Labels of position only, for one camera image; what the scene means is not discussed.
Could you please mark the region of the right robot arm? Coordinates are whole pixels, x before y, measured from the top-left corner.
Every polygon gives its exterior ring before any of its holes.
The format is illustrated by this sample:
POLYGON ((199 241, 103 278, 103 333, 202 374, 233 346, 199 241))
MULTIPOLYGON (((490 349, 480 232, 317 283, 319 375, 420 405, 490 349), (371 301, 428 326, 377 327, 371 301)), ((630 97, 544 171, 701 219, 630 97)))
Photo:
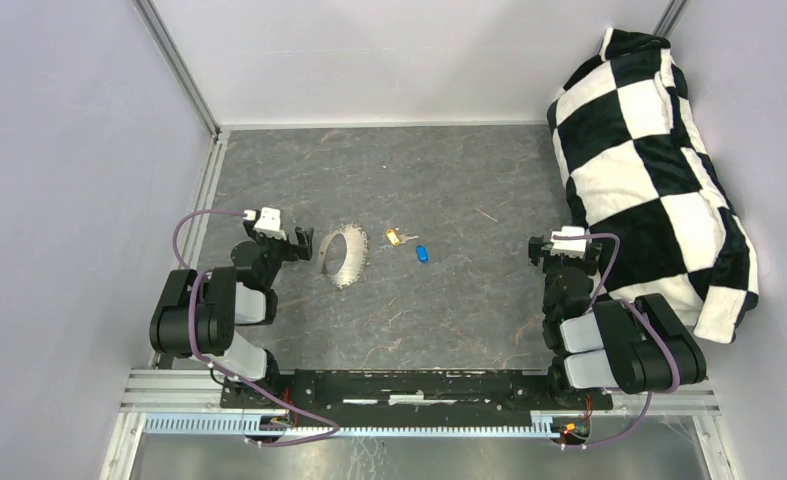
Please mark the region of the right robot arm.
POLYGON ((568 229, 528 241, 529 260, 545 275, 543 340, 556 355, 549 400, 571 408, 596 389, 673 392, 703 382, 705 356, 663 295, 598 299, 602 238, 568 229))

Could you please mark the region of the metal keyring plate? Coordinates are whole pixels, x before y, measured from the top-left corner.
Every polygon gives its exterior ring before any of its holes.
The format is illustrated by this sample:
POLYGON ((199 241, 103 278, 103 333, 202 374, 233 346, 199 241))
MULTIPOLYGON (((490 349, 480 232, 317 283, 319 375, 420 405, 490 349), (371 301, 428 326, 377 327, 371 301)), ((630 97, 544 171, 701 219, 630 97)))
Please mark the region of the metal keyring plate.
POLYGON ((346 224, 322 238, 316 260, 316 268, 320 274, 337 289, 344 289, 356 283, 362 276, 367 264, 368 236, 357 224, 346 224), (341 237, 345 249, 343 261, 336 272, 327 268, 329 247, 336 238, 341 237))

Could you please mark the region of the blue capped key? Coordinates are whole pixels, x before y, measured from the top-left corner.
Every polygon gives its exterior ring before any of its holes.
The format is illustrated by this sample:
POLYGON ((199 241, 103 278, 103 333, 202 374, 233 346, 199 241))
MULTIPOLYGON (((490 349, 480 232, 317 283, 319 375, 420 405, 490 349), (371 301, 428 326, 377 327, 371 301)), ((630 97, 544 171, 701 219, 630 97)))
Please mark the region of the blue capped key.
POLYGON ((425 246, 417 245, 415 247, 415 253, 416 253, 418 261, 421 264, 426 264, 426 263, 429 262, 429 254, 428 254, 428 251, 427 251, 425 246))

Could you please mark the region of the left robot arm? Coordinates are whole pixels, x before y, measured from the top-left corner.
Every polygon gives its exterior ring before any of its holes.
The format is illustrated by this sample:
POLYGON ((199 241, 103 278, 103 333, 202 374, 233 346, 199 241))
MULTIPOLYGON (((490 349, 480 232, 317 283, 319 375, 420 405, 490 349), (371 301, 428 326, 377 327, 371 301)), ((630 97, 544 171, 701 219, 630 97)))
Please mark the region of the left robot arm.
POLYGON ((309 261, 314 230, 297 227, 296 240, 280 230, 260 230, 243 222, 246 241, 234 246, 230 266, 216 267, 196 282, 198 272, 169 273, 149 326, 152 348, 161 355, 192 358, 197 351, 212 370, 221 366, 229 380, 247 378, 244 392, 259 407, 275 405, 283 394, 272 354, 251 344, 240 326, 269 325, 277 314, 274 281, 285 262, 309 261))

